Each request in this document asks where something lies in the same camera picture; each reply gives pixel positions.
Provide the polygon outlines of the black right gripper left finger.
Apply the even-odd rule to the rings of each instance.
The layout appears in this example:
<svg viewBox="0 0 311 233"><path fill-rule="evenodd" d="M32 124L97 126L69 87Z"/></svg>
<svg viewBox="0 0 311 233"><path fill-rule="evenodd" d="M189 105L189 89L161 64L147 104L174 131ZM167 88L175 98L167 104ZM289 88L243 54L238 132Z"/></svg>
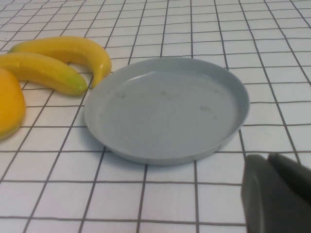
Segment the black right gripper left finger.
<svg viewBox="0 0 311 233"><path fill-rule="evenodd" d="M241 198L249 233L309 233L311 201L294 193L268 158L245 160Z"/></svg>

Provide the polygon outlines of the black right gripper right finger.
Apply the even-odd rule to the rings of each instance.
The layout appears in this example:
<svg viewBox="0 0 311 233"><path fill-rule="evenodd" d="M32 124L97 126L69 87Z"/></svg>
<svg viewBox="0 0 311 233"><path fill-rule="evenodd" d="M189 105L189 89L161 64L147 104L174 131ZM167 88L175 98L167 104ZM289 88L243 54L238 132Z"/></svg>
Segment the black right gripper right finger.
<svg viewBox="0 0 311 233"><path fill-rule="evenodd" d="M311 200L311 170L281 154L269 154L269 163L289 188L305 201Z"/></svg>

